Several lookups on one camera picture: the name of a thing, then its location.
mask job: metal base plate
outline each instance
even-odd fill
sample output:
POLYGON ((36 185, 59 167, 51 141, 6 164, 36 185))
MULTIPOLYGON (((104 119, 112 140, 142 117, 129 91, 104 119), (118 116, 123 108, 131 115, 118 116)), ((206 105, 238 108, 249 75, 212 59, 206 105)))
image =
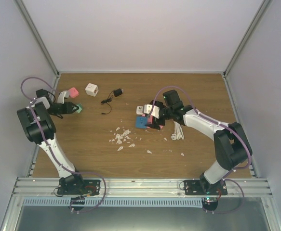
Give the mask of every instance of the metal base plate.
POLYGON ((87 194, 89 191, 91 191, 92 193, 90 194, 90 196, 95 196, 95 195, 99 195, 100 193, 100 184, 101 181, 100 180, 83 180, 84 181, 84 188, 85 188, 85 192, 80 192, 79 189, 73 189, 69 192, 64 192, 63 188, 58 188, 58 195, 84 195, 87 194))
POLYGON ((191 195, 219 196, 218 189, 221 191, 222 195, 227 195, 228 194, 227 188, 223 189, 223 186, 226 186, 225 182, 223 183, 223 185, 218 184, 214 189, 212 189, 208 193, 205 193, 201 188, 200 180, 185 180, 184 181, 185 195, 189 195, 189 196, 191 196, 191 195))

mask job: robotic arm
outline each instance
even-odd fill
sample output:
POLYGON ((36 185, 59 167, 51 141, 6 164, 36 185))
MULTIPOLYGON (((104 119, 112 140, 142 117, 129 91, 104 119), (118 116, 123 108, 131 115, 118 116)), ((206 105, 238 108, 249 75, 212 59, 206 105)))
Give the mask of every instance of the robotic arm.
MULTIPOLYGON (((191 105, 183 106, 175 90, 167 91, 163 96, 166 106, 162 102, 155 103, 151 114, 154 117, 153 124, 148 126, 159 129, 159 125, 165 125, 166 119, 173 119, 181 125, 198 130, 213 140, 216 161, 200 175, 199 183, 204 194, 216 192, 217 187, 221 186, 220 180, 234 167, 248 158, 241 142, 224 126, 232 129, 241 137, 249 153, 252 155, 252 149, 242 126, 237 122, 228 124, 219 122, 209 116, 200 116, 199 112, 195 111, 191 105)), ((144 114, 148 115, 150 113, 152 109, 151 104, 144 106, 144 114)))
POLYGON ((77 106, 72 102, 61 102, 57 104, 60 104, 62 106, 54 106, 55 103, 53 103, 49 99, 49 95, 43 93, 45 93, 43 89, 38 90, 37 96, 40 97, 35 99, 34 103, 31 103, 31 107, 34 111, 35 116, 32 114, 29 106, 18 110, 17 115, 28 140, 30 142, 36 143, 40 148, 42 148, 56 167, 60 177, 57 194, 99 194, 99 187, 97 187, 97 185, 100 184, 100 180, 84 180, 80 174, 76 174, 77 170, 75 169, 74 165, 68 160, 57 141, 55 134, 56 128, 50 117, 49 111, 51 111, 53 115, 71 114, 75 111, 74 106, 77 106), (38 127, 35 118, 37 118, 42 127, 42 131, 44 133, 46 141, 41 134, 41 130, 38 127), (70 171, 64 170, 62 166, 66 167, 70 171), (91 186, 94 186, 96 188, 94 192, 90 190, 90 188, 92 188, 91 186))

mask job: pink block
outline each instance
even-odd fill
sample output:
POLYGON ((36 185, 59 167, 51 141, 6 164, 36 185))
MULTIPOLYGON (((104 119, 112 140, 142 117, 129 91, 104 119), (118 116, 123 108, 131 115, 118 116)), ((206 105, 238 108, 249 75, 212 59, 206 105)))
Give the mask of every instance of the pink block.
POLYGON ((150 116, 150 118, 147 120, 147 124, 152 124, 152 120, 153 120, 153 116, 150 116))
POLYGON ((71 88, 68 90, 68 92, 71 98, 75 98, 79 95, 79 92, 76 90, 76 88, 71 88))

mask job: white robotic arm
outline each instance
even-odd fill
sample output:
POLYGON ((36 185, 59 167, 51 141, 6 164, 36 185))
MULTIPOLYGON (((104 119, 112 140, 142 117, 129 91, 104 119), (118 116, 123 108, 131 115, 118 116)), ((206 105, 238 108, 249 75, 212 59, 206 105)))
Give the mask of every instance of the white robotic arm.
POLYGON ((212 166, 200 175, 200 185, 204 193, 214 189, 219 181, 233 168, 248 158, 248 154, 242 143, 228 130, 237 133, 246 144, 250 155, 251 147, 245 136, 242 126, 239 123, 224 123, 201 114, 191 105, 183 106, 175 90, 167 91, 163 94, 166 106, 162 102, 146 104, 143 108, 144 114, 153 116, 151 128, 160 129, 159 125, 165 125, 166 119, 194 128, 214 141, 216 161, 212 166))

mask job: black cable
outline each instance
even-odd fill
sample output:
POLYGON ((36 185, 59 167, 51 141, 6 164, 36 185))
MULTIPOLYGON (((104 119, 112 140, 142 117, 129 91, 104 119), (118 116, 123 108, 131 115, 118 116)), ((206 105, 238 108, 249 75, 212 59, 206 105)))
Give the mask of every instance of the black cable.
POLYGON ((109 94, 109 96, 107 97, 107 99, 101 101, 101 105, 107 104, 107 105, 110 107, 110 111, 109 111, 108 113, 102 112, 102 113, 101 113, 102 115, 107 115, 107 114, 109 114, 109 113, 111 112, 112 108, 111 108, 111 106, 110 106, 109 103, 112 101, 113 95, 112 95, 112 96, 110 96, 110 95, 111 95, 114 91, 115 91, 115 90, 113 90, 113 91, 109 94))
POLYGON ((48 92, 48 94, 51 94, 54 97, 54 100, 53 100, 53 103, 54 103, 55 102, 55 95, 52 94, 50 91, 47 91, 47 92, 48 92))
MULTIPOLYGON (((183 182, 184 182, 184 181, 182 181, 182 182, 179 183, 179 189, 181 189, 180 185, 181 185, 183 182)), ((181 189, 181 190, 185 191, 185 189, 181 189)))
POLYGON ((55 195, 56 197, 63 197, 63 195, 55 194, 55 192, 54 192, 54 195, 55 195))

